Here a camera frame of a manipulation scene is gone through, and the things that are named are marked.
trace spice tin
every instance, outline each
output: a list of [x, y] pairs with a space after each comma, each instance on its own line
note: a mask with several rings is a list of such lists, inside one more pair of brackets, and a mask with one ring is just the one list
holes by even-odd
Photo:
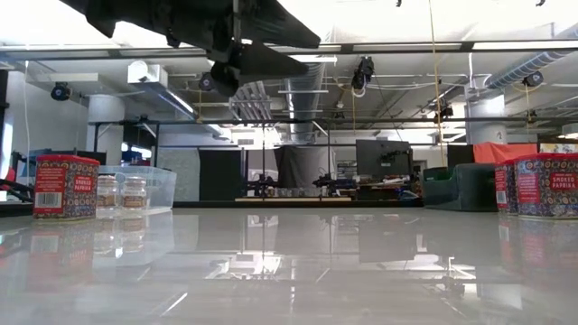
[[42, 220], [94, 218], [98, 161], [47, 154], [37, 159], [33, 217]]
[[517, 214], [516, 169], [513, 160], [496, 164], [496, 202], [501, 214]]
[[520, 216], [578, 218], [578, 154], [523, 156], [516, 169]]

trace black structure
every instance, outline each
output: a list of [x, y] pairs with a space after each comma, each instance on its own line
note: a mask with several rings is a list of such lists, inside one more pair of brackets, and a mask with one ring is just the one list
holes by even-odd
[[[61, 1], [84, 14], [87, 22], [108, 38], [113, 37], [117, 22], [124, 21], [163, 34], [175, 49], [186, 42], [206, 50], [205, 55], [215, 61], [210, 77], [219, 93], [227, 97], [234, 96], [247, 82], [307, 73], [306, 64], [265, 46], [265, 42], [308, 49], [317, 49], [321, 42], [276, 0], [155, 0], [140, 5], [133, 5], [131, 0]], [[252, 43], [242, 43], [241, 38]]]
[[199, 150], [200, 201], [234, 201], [243, 190], [241, 152]]
[[358, 175], [381, 178], [412, 175], [413, 155], [408, 142], [358, 140], [355, 142]]
[[6, 103], [6, 92], [8, 90], [8, 71], [0, 70], [0, 142], [4, 137], [4, 115], [7, 108], [10, 107]]
[[452, 168], [460, 163], [475, 163], [473, 157], [473, 144], [446, 146], [448, 150], [448, 167]]

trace black curtain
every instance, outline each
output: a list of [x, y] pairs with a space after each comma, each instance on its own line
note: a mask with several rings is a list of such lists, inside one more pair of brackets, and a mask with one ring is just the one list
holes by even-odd
[[448, 145], [448, 167], [452, 168], [460, 163], [475, 163], [473, 145]]
[[[331, 158], [331, 170], [328, 161]], [[335, 178], [335, 152], [327, 147], [286, 145], [275, 149], [279, 185], [282, 188], [311, 188], [313, 181], [330, 172]]]
[[232, 201], [242, 196], [241, 152], [199, 150], [201, 201]]

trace jar lid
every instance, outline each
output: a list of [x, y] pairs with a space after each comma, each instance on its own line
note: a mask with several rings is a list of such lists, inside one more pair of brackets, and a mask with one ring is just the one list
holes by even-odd
[[144, 177], [129, 176], [129, 177], [126, 177], [125, 184], [146, 185], [146, 180]]
[[104, 184], [115, 184], [115, 183], [118, 183], [118, 181], [117, 181], [117, 179], [115, 178], [115, 176], [111, 176], [111, 175], [100, 175], [100, 176], [98, 176], [98, 182], [104, 183]]

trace camera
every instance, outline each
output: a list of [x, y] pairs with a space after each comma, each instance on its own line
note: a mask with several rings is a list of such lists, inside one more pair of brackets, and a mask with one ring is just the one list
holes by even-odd
[[57, 82], [51, 91], [51, 97], [57, 101], [66, 101], [70, 99], [72, 90], [68, 88], [68, 82]]

